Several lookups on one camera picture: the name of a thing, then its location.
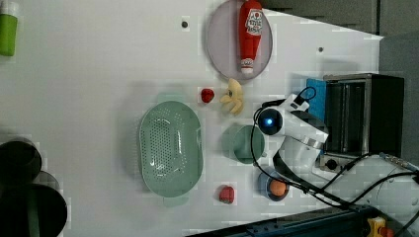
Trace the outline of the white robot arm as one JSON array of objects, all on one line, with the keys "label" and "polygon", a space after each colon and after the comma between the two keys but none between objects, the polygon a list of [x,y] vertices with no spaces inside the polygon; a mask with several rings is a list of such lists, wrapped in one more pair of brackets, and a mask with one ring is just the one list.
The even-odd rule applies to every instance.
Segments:
[{"label": "white robot arm", "polygon": [[329,132],[309,114],[298,95],[269,101],[255,112],[254,124],[280,147],[273,155],[276,179],[333,207],[367,203],[401,224],[398,236],[418,237],[418,167],[385,152],[348,156],[322,170]]}]

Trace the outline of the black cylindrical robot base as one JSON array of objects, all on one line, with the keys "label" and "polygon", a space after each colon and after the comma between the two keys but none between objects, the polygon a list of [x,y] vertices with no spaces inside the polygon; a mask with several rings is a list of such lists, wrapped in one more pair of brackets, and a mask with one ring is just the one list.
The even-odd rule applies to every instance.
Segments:
[{"label": "black cylindrical robot base", "polygon": [[42,157],[30,142],[1,145],[1,237],[58,237],[67,204],[50,174],[42,176]]}]

